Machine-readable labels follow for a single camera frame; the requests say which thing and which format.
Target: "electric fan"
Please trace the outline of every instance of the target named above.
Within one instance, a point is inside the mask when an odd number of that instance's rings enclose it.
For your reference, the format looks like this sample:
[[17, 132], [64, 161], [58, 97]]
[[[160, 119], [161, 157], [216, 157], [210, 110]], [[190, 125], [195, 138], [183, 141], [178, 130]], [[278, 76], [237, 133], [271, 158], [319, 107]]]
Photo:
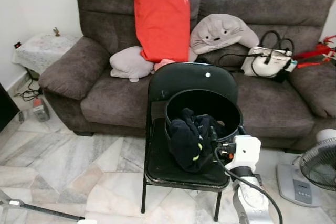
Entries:
[[277, 166], [280, 195], [306, 207], [321, 205], [319, 187], [336, 190], [336, 130], [322, 130], [316, 138], [316, 146], [301, 156], [299, 167]]

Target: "black chair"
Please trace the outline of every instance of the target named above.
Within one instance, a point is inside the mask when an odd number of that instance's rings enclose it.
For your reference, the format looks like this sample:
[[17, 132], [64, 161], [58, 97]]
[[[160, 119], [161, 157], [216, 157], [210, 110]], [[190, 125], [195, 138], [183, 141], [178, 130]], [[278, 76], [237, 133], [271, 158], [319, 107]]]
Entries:
[[165, 119], [152, 122], [153, 102], [167, 101], [174, 94], [187, 89], [213, 91], [237, 103], [237, 83], [229, 72], [220, 67], [201, 63], [172, 63], [154, 74], [148, 89], [141, 212], [145, 213], [147, 185], [213, 191], [217, 192], [214, 220], [218, 221], [222, 191], [229, 184], [229, 177], [216, 163], [210, 163], [206, 170], [195, 174], [182, 170], [169, 152]]

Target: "lace tablecloth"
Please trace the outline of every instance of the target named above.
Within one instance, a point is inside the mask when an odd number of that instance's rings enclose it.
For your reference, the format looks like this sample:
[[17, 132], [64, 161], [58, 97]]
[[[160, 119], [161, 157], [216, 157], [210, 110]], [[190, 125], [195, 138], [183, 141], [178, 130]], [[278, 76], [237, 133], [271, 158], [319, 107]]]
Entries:
[[51, 64], [59, 60], [80, 37], [55, 34], [39, 34], [15, 49], [13, 63], [21, 64], [42, 74]]

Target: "fan control panel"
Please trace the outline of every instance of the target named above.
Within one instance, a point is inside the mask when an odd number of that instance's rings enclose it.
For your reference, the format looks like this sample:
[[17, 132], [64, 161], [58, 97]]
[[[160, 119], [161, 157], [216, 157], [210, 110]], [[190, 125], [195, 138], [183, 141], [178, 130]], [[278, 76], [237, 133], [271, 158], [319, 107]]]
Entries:
[[295, 190], [295, 200], [312, 204], [311, 189], [310, 185], [306, 182], [293, 179], [294, 190]]

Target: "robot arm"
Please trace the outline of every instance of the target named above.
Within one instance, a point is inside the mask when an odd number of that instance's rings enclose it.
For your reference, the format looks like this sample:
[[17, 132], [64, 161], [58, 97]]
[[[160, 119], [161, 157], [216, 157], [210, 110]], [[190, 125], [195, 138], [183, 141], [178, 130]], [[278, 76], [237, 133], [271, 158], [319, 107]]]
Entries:
[[[234, 157], [225, 168], [232, 174], [243, 178], [261, 188], [253, 172], [259, 160], [261, 142], [248, 135], [235, 136], [233, 143], [220, 144], [220, 154], [226, 155], [234, 150]], [[233, 204], [239, 216], [240, 224], [274, 224], [268, 212], [268, 198], [242, 181], [232, 176]]]

